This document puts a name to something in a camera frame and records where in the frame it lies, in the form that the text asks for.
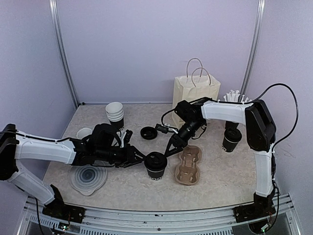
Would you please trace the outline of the black cup lid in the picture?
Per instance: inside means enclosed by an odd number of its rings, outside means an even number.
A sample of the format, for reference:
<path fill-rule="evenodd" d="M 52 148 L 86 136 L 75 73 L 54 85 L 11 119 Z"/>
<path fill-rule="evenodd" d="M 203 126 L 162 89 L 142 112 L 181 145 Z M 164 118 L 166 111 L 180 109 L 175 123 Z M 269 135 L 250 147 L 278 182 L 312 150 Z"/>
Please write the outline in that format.
<path fill-rule="evenodd" d="M 147 155 L 144 165 L 151 171 L 160 171 L 167 166 L 167 158 L 159 152 L 151 152 Z"/>
<path fill-rule="evenodd" d="M 240 132 L 239 129 L 230 127 L 227 128 L 224 132 L 224 137 L 229 141 L 229 142 L 239 142 L 242 139 L 242 133 Z"/>

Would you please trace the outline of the stack of black lids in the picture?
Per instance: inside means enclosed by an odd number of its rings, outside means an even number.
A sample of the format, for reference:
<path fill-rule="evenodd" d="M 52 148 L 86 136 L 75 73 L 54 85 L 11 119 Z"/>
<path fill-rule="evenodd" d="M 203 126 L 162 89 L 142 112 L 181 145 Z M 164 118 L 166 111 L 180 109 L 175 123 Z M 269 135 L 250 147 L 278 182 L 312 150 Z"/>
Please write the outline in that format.
<path fill-rule="evenodd" d="M 153 140 L 157 137 L 157 130 L 154 127 L 146 126 L 140 130 L 140 135 L 145 140 Z"/>

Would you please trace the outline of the brown pulp cup carrier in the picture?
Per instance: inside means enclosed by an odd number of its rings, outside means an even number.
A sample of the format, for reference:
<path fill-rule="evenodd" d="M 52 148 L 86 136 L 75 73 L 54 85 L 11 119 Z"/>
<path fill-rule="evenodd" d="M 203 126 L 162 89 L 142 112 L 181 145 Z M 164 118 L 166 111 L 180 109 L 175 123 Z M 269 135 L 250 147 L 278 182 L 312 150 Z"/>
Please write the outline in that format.
<path fill-rule="evenodd" d="M 175 169 L 175 180 L 183 185 L 192 186 L 200 179 L 198 163 L 202 159 L 202 150 L 195 145 L 188 145 L 179 154 L 180 164 Z"/>

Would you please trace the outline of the black paper coffee cup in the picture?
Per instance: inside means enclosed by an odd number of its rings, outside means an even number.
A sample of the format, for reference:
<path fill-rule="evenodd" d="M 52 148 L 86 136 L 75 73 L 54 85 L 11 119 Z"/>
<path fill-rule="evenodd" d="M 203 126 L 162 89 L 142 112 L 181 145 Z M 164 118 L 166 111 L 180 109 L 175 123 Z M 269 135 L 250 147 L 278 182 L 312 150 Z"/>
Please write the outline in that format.
<path fill-rule="evenodd" d="M 237 146 L 238 142 L 233 143 L 233 142 L 229 142 L 225 137 L 223 139 L 223 143 L 222 143 L 222 149 L 225 152 L 232 152 L 235 147 Z"/>

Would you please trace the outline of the cream paper bag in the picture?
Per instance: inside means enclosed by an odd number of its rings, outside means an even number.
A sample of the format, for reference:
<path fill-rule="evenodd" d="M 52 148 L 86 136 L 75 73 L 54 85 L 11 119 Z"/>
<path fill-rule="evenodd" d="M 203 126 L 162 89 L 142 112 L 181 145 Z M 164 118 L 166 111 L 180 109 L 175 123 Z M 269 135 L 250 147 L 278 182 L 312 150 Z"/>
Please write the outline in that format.
<path fill-rule="evenodd" d="M 186 72 L 183 76 L 174 78 L 172 108 L 182 101 L 193 101 L 201 97 L 209 97 L 216 100 L 221 83 L 200 64 L 200 74 Z"/>

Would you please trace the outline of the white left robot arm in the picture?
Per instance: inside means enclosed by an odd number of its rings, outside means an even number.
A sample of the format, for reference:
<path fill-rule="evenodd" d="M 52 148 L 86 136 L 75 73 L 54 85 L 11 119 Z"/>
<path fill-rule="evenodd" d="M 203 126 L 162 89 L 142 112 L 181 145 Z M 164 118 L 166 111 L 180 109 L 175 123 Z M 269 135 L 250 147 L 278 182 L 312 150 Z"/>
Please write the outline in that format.
<path fill-rule="evenodd" d="M 91 134 L 81 139 L 46 139 L 20 132 L 14 124 L 8 124 L 0 133 L 0 179 L 13 183 L 62 218 L 68 214 L 68 206 L 59 190 L 44 184 L 21 161 L 45 160 L 72 166 L 103 161 L 126 168 L 146 160 L 144 154 L 130 145 L 130 137 L 128 130 L 121 139 L 118 130 L 107 123 L 96 125 Z"/>

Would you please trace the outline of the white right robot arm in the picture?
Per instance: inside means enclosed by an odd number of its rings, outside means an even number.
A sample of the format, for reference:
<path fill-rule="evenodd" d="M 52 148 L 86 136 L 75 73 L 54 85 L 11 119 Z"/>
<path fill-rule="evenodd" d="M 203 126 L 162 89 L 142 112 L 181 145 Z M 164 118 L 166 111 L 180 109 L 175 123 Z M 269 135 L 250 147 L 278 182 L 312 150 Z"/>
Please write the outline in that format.
<path fill-rule="evenodd" d="M 208 119 L 240 123 L 246 127 L 246 140 L 253 150 L 256 162 L 256 190 L 260 197 L 250 206 L 254 217 L 261 217 L 269 210 L 265 199 L 273 193 L 272 153 L 274 149 L 276 125 L 263 100 L 248 103 L 216 101 L 208 97 L 195 101 L 183 100 L 174 108 L 174 112 L 185 122 L 168 141 L 164 155 L 177 154 L 188 145 L 197 130 Z"/>

